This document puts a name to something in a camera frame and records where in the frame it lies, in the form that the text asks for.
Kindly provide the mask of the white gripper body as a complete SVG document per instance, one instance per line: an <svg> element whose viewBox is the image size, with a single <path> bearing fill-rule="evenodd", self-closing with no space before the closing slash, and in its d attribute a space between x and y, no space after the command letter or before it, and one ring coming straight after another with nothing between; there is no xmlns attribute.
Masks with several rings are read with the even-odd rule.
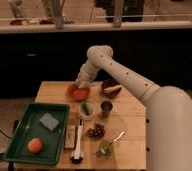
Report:
<svg viewBox="0 0 192 171"><path fill-rule="evenodd" d="M91 62L86 62L80 68L75 84L79 88L88 87L96 78L98 73L98 68Z"/></svg>

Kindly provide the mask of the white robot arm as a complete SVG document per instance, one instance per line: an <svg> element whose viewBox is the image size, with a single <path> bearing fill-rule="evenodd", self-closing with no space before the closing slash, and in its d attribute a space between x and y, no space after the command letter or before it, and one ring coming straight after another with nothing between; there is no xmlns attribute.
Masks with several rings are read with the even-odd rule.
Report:
<svg viewBox="0 0 192 171"><path fill-rule="evenodd" d="M76 84L105 70L146 107L146 171L192 171L192 99L182 89L159 86L113 59L108 45L92 46Z"/></svg>

